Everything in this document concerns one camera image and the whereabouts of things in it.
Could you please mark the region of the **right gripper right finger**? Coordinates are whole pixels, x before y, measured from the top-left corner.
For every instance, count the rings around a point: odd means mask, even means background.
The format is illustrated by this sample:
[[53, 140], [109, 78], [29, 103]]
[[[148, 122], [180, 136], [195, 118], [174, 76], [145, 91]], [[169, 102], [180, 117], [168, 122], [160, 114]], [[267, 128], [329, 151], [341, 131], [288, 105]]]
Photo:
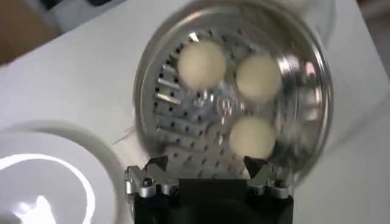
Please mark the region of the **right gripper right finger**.
[[295, 184], [290, 168], [277, 167], [266, 160], [249, 156], [245, 156], [243, 161], [250, 176], [246, 184], [256, 196], [262, 196], [266, 191], [276, 199], [294, 196]]

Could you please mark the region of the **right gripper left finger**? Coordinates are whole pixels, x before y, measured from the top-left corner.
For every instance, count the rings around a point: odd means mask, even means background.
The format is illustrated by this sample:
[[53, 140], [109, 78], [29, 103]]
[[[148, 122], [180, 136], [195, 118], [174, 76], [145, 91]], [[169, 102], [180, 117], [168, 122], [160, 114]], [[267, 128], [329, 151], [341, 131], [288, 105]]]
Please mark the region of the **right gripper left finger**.
[[174, 196], [179, 193], [179, 180], [166, 171], [167, 156], [151, 158], [141, 169], [128, 166], [125, 170], [125, 192], [128, 196], [141, 198], [154, 197], [157, 194]]

